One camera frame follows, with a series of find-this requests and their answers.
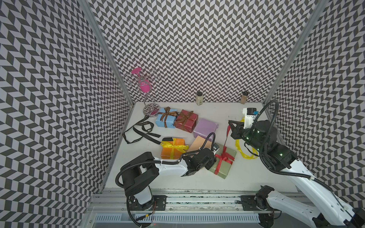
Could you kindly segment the peach gift box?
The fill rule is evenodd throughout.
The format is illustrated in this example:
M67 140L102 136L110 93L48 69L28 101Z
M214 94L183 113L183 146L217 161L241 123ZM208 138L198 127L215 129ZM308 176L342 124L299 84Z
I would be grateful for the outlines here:
M205 138L203 137L200 137L200 136L197 136L194 140L194 142L189 146L189 149L187 150L187 152L192 152L192 151L196 151L196 150L199 150L203 143L205 142ZM212 142L211 141L208 141L204 148L211 148L212 146Z

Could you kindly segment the green gift box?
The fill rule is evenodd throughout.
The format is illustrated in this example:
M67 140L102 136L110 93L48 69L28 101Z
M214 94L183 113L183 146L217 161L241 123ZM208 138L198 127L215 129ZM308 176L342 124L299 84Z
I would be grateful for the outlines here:
M215 154L216 162L209 169L209 172L226 179L235 161L237 152L234 149L224 147L222 144L218 143L217 145L219 149Z

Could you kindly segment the purple gift box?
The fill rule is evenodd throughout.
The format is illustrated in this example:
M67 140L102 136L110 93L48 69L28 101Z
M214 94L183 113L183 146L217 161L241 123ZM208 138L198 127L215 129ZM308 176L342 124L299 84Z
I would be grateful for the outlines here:
M216 122L201 118L193 130L194 138L200 136L205 139L210 133L215 133L218 127L219 125Z

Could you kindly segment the black ribbon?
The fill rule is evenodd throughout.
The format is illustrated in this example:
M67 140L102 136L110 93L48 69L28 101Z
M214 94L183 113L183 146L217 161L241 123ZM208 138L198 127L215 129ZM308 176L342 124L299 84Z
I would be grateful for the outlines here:
M124 140L126 141L127 144L132 144L132 143L139 142L143 138L145 138L145 139L147 139L147 140L149 140L149 141L151 141L155 144L158 144L158 145L161 144L161 141L156 139L156 138L160 138L161 135L152 133L152 130L154 128L154 124L152 122L148 121L149 117L150 116L145 115L143 119L141 119L140 121L135 123L132 127L127 129L124 133L122 133L122 136L123 136L123 138L124 138ZM125 133L128 132L129 130L133 130L140 137L130 142L129 140L127 140L127 137L125 135Z

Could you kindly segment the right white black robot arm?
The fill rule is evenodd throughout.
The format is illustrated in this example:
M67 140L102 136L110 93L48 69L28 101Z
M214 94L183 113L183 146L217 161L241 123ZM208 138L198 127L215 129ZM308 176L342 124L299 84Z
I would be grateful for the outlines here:
M258 121L250 128L243 122L229 121L231 137L243 140L259 152L264 166L287 177L313 203L309 206L289 198L270 186L262 186L255 200L260 210L272 208L300 220L312 228L363 228L365 210L353 208L317 179L288 147L277 142L277 129L270 121Z

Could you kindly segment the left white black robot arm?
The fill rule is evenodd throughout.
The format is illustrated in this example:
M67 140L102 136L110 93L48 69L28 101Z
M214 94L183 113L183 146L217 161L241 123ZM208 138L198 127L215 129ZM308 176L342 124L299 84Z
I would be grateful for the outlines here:
M129 209L146 211L162 201L152 195L150 188L157 177L187 177L203 168L209 170L216 162L215 154L213 148L203 148L186 152L177 160L166 160L145 152L120 168L115 183L124 189Z

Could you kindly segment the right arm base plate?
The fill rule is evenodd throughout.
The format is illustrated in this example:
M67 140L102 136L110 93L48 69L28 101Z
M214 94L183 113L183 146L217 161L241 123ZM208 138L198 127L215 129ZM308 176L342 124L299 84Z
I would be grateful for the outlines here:
M241 205L244 211L260 211L261 213L273 213L277 211L265 199L257 199L254 195L241 195L236 203Z

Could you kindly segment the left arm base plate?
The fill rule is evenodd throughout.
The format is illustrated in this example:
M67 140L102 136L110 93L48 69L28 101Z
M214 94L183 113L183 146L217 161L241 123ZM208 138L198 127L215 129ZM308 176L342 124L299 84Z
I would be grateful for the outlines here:
M153 195L149 202L140 204L138 200L132 196L127 198L127 206L130 211L165 211L166 201L166 195Z

